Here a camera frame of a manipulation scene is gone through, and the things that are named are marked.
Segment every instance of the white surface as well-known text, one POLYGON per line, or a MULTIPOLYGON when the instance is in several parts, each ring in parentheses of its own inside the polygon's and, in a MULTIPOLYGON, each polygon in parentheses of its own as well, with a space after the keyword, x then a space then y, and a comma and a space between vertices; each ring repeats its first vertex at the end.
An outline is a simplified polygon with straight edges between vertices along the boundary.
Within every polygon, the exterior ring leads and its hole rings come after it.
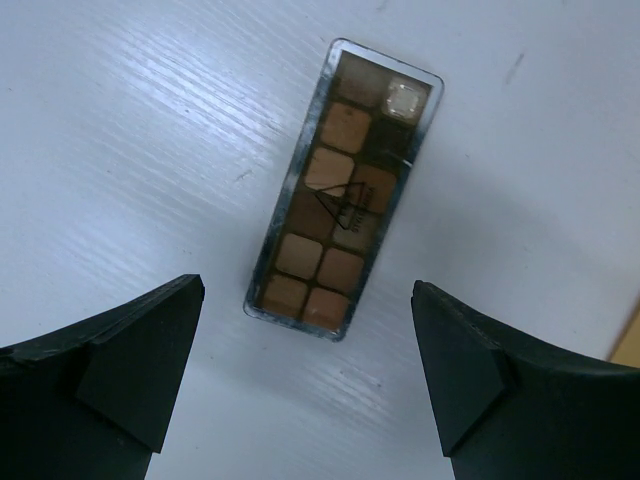
POLYGON ((413 281, 606 355, 640 288, 639 22, 635 0, 3 2, 1 343, 199 272, 200 327, 149 479, 451 479, 413 281), (446 91, 331 344, 241 303, 338 36, 446 91))

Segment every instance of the rectangular palette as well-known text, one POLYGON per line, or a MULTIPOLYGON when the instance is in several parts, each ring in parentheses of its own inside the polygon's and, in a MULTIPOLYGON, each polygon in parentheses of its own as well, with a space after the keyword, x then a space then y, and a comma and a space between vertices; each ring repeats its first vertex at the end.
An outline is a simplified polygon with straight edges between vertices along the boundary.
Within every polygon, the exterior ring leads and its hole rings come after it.
POLYGON ((333 42, 253 272, 248 315, 344 337, 443 90, 435 75, 333 42))

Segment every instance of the eyeshadow palette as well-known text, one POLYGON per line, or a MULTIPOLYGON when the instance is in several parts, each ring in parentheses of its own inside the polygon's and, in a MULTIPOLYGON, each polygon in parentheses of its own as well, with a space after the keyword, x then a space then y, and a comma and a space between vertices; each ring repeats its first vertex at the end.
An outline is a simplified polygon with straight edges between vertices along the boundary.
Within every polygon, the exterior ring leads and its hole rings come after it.
POLYGON ((341 340, 444 85, 338 39, 247 292, 247 314, 341 340))

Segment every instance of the scratch mark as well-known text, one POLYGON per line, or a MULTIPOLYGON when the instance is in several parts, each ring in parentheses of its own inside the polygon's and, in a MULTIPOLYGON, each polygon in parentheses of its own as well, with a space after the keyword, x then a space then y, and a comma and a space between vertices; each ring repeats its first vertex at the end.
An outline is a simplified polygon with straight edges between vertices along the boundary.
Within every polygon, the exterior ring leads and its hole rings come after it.
POLYGON ((390 0, 382 0, 382 2, 380 2, 380 5, 376 7, 376 12, 378 13, 384 12, 389 6, 389 1, 390 0))
POLYGON ((526 52, 522 52, 520 53, 520 55, 518 55, 518 58, 516 59, 515 63, 513 65, 511 65, 511 68, 507 71, 507 74, 504 76, 504 86, 508 86, 512 81, 513 81, 513 77, 515 77, 518 68, 520 68, 520 65, 522 65, 522 61, 524 60, 524 56, 525 56, 526 52))
POLYGON ((236 177, 236 179, 233 181, 233 183, 241 182, 242 180, 244 180, 245 177, 251 175, 252 173, 253 173, 253 169, 252 168, 250 168, 246 172, 242 172, 240 175, 238 175, 236 177))

